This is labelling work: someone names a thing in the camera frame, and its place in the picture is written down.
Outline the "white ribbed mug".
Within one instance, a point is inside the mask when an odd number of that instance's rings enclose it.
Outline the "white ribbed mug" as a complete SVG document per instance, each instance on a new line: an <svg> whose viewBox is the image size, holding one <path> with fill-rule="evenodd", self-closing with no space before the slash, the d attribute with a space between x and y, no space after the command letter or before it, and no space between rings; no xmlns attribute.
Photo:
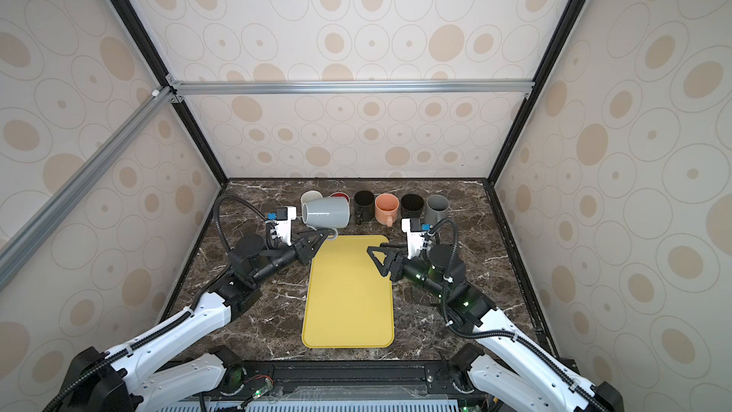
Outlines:
<svg viewBox="0 0 732 412"><path fill-rule="evenodd" d="M312 201L315 201L315 200L320 200L321 198L323 198L323 196L322 196L322 193L320 191L310 190L310 191L305 192L301 196L300 203L302 205L304 205L304 204L306 204L308 202L312 202Z"/></svg>

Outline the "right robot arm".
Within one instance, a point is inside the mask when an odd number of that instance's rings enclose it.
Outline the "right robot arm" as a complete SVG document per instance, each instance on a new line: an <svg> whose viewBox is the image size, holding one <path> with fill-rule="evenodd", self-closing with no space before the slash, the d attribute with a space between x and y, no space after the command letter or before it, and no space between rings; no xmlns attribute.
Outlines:
<svg viewBox="0 0 732 412"><path fill-rule="evenodd" d="M623 411L623 398L609 383L595 385L561 364L528 338L499 307L466 278L455 244L438 244L411 257L392 244L369 246L381 276L409 280L440 300L440 314L456 336L497 355L478 355L463 368L468 383L516 411Z"/></svg>

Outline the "black mug white base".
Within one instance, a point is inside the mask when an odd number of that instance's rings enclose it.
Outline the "black mug white base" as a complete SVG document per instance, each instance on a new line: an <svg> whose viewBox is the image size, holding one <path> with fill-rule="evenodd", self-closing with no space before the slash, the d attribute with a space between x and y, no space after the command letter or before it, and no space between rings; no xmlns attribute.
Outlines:
<svg viewBox="0 0 732 412"><path fill-rule="evenodd" d="M403 219L420 219L425 200L417 194L406 194L400 199L400 215Z"/></svg>

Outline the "large grey mug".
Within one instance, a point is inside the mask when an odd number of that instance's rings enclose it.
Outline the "large grey mug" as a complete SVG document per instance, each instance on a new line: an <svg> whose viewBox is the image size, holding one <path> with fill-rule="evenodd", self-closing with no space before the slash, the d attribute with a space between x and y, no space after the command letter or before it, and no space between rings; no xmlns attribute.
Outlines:
<svg viewBox="0 0 732 412"><path fill-rule="evenodd" d="M436 225L447 217L450 201L442 195L432 195L425 201L424 223Z"/></svg>

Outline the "peach and cream mug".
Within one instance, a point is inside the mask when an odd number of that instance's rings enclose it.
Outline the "peach and cream mug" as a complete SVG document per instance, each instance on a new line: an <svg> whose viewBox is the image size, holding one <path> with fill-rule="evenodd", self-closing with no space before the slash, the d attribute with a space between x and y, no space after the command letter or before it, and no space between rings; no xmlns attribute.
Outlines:
<svg viewBox="0 0 732 412"><path fill-rule="evenodd" d="M375 199L376 221L387 227L393 227L400 214L400 200L392 194L381 194Z"/></svg>

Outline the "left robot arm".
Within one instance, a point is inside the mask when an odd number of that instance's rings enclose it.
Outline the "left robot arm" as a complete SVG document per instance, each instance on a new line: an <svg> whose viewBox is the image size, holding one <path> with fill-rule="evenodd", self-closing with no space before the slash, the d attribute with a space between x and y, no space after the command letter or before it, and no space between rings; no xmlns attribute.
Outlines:
<svg viewBox="0 0 732 412"><path fill-rule="evenodd" d="M193 303L153 329L106 351L90 347L72 360L48 411L142 411L156 388L150 378L182 351L246 313L268 278L299 262L309 264L332 236L330 229L295 236L278 248L258 234L227 248L227 268L200 290Z"/></svg>

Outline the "small grey mug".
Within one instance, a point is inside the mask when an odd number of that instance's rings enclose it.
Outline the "small grey mug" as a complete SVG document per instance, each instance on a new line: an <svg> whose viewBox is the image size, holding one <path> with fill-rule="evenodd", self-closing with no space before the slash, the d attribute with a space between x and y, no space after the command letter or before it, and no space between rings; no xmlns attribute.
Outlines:
<svg viewBox="0 0 732 412"><path fill-rule="evenodd" d="M350 220L350 205L346 198L318 198L302 205L302 220L312 229L329 230L328 237L334 240L339 230L347 227Z"/></svg>

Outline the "black mug white rim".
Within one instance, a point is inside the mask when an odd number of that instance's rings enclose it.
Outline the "black mug white rim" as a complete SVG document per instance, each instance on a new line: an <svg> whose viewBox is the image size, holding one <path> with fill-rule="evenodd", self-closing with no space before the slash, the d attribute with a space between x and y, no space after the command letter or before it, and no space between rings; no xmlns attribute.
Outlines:
<svg viewBox="0 0 732 412"><path fill-rule="evenodd" d="M355 223L362 225L370 222L375 218L376 212L376 196L374 193L366 190L358 191L353 198L355 204Z"/></svg>

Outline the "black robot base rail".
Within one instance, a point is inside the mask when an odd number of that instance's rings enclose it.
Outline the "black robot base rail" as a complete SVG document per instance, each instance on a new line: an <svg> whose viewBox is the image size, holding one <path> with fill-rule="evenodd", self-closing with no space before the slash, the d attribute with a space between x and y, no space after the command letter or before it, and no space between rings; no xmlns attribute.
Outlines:
<svg viewBox="0 0 732 412"><path fill-rule="evenodd" d="M156 411L185 398L215 396L240 399L244 406L254 406L263 397L274 400L278 393L290 395L305 406L320 406L333 393L337 400L350 401L356 391L363 393L360 402L373 408L396 404L398 396L425 402L433 396L445 396L459 404L470 406L484 395L468 383L463 371L468 362L478 356L471 345L463 347L451 360L437 362L242 362L221 349L205 354L186 364L172 364L164 373L150 378L156 388L150 407ZM242 395L243 384L257 376L272 378L273 389L265 396L247 401Z"/></svg>

